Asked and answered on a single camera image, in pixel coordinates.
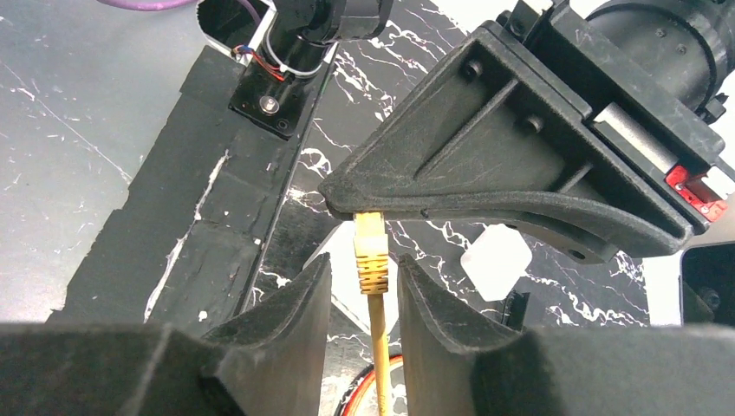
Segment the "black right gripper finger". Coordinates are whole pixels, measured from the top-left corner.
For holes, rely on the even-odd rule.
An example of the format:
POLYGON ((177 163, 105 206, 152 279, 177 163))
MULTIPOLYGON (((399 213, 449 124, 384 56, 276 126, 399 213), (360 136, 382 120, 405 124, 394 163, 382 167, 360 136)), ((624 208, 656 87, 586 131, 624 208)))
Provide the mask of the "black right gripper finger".
POLYGON ((411 415, 731 415, 734 331, 514 331, 460 301, 410 256, 398 262, 411 415))
POLYGON ((330 257, 197 337, 170 324, 4 324, 4 415, 316 415, 330 257))

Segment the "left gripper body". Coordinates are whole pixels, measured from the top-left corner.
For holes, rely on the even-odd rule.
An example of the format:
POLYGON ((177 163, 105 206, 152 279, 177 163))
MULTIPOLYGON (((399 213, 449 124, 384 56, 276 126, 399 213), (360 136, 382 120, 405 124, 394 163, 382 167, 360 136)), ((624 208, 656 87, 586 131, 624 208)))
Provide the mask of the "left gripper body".
POLYGON ((731 1, 607 1, 580 17, 567 1, 519 1, 500 25, 593 109, 594 123, 631 120, 647 150, 616 145, 695 236, 721 219, 734 187, 712 124, 734 72, 731 1))

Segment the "white network switch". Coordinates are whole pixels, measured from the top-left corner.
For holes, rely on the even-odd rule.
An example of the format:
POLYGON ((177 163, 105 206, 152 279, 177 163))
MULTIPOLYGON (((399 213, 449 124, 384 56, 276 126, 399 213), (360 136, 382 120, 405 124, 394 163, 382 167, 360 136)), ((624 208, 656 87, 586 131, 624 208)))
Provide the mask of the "white network switch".
POLYGON ((460 264, 486 302, 504 300, 525 274, 532 251, 520 232, 506 225, 488 226, 460 258, 460 264))
POLYGON ((331 298, 355 326, 370 334, 368 298, 361 293, 360 279, 354 254, 354 223, 336 226, 313 253, 311 259, 328 253, 331 264, 331 298))

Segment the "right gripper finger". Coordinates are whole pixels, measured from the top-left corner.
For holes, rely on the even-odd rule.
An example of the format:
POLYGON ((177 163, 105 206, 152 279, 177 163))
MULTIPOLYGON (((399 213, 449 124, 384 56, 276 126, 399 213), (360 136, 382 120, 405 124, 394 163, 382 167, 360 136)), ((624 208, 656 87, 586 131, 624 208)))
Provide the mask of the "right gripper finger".
POLYGON ((319 185, 338 218, 505 224, 580 263, 658 257, 695 228, 494 22, 475 29, 319 185))

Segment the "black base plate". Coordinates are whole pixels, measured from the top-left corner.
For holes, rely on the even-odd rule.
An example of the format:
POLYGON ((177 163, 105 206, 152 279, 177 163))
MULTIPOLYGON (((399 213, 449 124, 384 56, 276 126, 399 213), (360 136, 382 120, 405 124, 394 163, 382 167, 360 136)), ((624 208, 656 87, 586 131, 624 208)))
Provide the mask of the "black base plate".
POLYGON ((283 140, 232 111, 242 69, 201 51, 51 323, 171 323, 202 335, 238 312, 307 130, 301 120, 283 140))

